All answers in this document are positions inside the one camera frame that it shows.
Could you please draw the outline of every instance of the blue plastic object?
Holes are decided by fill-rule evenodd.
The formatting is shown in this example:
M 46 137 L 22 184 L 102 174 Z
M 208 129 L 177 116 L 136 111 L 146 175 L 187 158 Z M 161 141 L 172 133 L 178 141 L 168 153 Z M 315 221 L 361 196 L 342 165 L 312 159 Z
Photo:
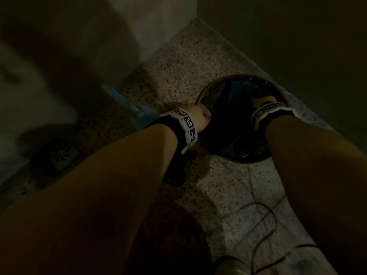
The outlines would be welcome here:
M 129 112 L 131 123 L 136 130 L 144 129 L 148 124 L 159 118 L 159 113 L 152 107 L 130 101 L 113 87 L 103 85 L 102 88 Z

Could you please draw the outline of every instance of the forearm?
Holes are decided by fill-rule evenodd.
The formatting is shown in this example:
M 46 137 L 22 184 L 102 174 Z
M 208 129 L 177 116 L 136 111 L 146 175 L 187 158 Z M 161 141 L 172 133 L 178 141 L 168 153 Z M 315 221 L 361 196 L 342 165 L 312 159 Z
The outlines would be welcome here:
M 332 264 L 366 257 L 366 156 L 291 116 L 274 119 L 266 139 L 292 208 Z
M 121 270 L 176 147 L 171 129 L 151 126 L 99 150 L 54 185 L 8 210 L 0 220 L 3 271 Z M 62 262 L 65 254 L 69 258 Z

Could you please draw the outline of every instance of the white wall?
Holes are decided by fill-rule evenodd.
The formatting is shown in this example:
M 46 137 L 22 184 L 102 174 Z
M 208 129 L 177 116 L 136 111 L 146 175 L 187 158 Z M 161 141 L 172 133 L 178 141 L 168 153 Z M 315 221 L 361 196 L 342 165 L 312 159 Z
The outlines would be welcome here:
M 0 0 L 0 184 L 196 16 L 197 0 Z

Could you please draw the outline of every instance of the dark wall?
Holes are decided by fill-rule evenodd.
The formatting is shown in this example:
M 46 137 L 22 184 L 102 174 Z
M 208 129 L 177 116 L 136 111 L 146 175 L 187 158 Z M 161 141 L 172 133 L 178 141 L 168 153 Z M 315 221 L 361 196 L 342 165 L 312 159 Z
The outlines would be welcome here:
M 367 152 L 364 0 L 198 0 L 198 14 Z

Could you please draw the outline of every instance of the speckled granite floor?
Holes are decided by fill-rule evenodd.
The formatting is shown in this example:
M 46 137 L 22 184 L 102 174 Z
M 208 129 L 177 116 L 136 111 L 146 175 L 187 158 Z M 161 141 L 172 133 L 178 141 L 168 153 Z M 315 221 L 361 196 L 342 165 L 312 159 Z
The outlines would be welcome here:
M 210 27 L 195 20 L 124 79 L 119 91 L 164 112 L 177 102 L 194 104 L 208 83 L 240 73 L 274 82 Z M 304 121 L 330 128 L 290 93 L 284 94 Z M 134 129 L 126 111 L 106 99 L 98 112 L 78 123 L 76 131 L 75 145 L 86 157 Z M 146 273 L 163 267 L 194 272 L 225 254 L 250 266 L 256 245 L 273 229 L 274 234 L 254 255 L 255 270 L 296 245 L 313 243 L 285 197 L 272 159 L 241 165 L 208 153 L 199 143 L 196 148 L 199 156 L 187 183 L 180 188 L 162 185 L 138 232 L 126 273 Z M 25 167 L 18 179 L 12 178 L 2 187 L 1 209 L 42 188 L 34 186 L 37 181 L 29 174 Z M 310 273 L 301 273 L 306 269 Z M 305 248 L 261 274 L 329 271 L 334 274 L 317 249 Z

